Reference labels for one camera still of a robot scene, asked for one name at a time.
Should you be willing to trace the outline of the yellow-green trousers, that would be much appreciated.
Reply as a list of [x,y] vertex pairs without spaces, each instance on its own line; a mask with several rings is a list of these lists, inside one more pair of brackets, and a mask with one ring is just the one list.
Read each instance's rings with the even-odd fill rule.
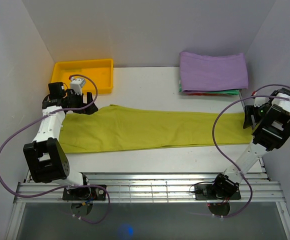
[[157,111],[109,105],[68,114],[59,142],[66,154],[248,144],[243,113]]

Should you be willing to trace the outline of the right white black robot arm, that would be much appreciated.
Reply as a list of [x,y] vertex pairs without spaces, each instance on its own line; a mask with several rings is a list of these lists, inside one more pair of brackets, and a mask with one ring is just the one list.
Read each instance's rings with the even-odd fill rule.
[[216,199],[229,199],[238,192],[240,183],[252,166],[267,153],[281,148],[290,137],[290,87],[278,84],[269,96],[250,96],[252,105],[244,107],[243,128],[253,127],[246,150],[224,172],[219,173],[210,194]]

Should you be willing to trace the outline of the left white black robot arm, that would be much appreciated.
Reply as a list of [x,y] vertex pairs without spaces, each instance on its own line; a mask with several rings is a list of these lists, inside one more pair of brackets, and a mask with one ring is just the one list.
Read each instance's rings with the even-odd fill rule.
[[93,103],[91,92],[87,93],[87,102],[84,102],[83,86],[85,84],[84,78],[73,77],[68,89],[64,88],[62,82],[48,85],[49,94],[42,101],[44,119],[33,141],[23,147],[34,182],[67,186],[67,193],[80,200],[91,198],[92,189],[84,173],[70,169],[59,137],[69,108],[74,109],[74,113],[85,115],[92,115],[98,111]]

